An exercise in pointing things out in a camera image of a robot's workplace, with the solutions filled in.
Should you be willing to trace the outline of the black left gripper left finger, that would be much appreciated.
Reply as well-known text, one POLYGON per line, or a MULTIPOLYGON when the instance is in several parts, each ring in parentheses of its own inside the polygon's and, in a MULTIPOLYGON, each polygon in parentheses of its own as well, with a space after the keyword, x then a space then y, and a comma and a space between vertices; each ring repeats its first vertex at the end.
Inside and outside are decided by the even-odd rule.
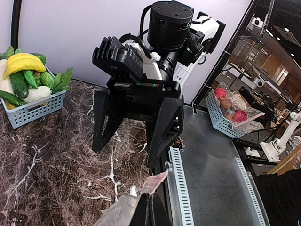
POLYGON ((150 217, 150 196, 143 193, 140 196, 129 226, 148 226, 150 217))

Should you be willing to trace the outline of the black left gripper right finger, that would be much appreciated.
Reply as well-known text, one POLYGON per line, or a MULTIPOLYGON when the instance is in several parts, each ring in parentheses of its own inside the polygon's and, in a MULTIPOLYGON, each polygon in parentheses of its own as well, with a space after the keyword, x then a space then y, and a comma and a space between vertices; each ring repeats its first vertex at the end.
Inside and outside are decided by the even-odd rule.
POLYGON ((172 226, 169 215, 161 201, 158 193, 150 196, 150 225, 151 226, 172 226))

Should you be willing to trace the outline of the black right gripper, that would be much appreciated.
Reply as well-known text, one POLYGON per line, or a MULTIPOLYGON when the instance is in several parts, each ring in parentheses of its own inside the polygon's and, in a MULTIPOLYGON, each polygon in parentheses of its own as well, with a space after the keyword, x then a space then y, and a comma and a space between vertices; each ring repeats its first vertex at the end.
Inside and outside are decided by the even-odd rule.
POLYGON ((145 79, 107 82, 109 95, 94 94, 92 150, 100 153, 113 137, 123 117, 146 121, 147 167, 155 167, 164 150, 183 131, 183 95, 175 81, 145 79))

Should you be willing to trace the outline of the clear zip top bag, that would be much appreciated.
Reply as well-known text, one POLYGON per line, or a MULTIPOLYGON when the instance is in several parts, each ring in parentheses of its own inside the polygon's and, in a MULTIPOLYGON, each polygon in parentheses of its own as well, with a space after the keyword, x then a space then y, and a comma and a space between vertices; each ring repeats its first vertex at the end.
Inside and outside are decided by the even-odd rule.
MULTIPOLYGON (((151 195, 156 192, 157 188, 167 177, 167 171, 155 176, 149 176, 146 178, 143 184, 142 193, 151 195)), ((135 197, 131 195, 124 195, 110 206, 102 216, 94 223, 95 226, 128 226, 140 196, 135 197)))

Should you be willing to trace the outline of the yellow toy banana bunch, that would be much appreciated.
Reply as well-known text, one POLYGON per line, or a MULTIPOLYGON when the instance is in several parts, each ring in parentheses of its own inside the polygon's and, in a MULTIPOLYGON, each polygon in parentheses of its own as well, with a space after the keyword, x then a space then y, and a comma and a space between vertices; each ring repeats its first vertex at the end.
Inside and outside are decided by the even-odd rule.
POLYGON ((29 53, 17 53, 12 55, 6 62, 3 79, 6 80, 11 74, 22 70, 34 70, 45 72, 46 67, 36 56, 29 53))

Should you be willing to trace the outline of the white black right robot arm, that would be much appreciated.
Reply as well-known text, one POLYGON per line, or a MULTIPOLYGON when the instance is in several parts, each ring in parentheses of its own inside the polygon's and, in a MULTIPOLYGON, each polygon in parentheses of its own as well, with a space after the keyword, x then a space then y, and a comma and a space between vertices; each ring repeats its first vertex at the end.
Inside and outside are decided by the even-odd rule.
POLYGON ((153 168, 163 151, 183 130, 183 95, 174 76, 187 77, 215 49, 225 24, 177 1, 147 6, 149 27, 139 35, 105 37, 92 62, 109 74, 108 91, 94 98, 92 149, 100 153, 124 118, 143 121, 147 135, 147 166, 153 168))

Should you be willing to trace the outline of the white small robot arm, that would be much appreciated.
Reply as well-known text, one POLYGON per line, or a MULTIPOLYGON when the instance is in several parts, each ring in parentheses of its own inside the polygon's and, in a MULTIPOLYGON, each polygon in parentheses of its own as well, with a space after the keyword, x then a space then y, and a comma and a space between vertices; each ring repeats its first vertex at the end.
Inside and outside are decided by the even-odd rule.
POLYGON ((301 223, 301 150, 280 154, 300 115, 279 139, 252 143, 214 129, 209 114, 190 106, 179 123, 182 148, 168 145, 153 168, 167 173, 160 194, 175 226, 298 226, 301 223))

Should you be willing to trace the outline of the operator hand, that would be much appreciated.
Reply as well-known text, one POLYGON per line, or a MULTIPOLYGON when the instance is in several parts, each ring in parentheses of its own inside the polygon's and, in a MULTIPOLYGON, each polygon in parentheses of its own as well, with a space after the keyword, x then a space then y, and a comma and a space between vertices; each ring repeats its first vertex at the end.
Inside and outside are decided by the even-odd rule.
POLYGON ((300 168, 301 168, 301 152, 298 152, 294 158, 293 169, 297 170, 300 168))

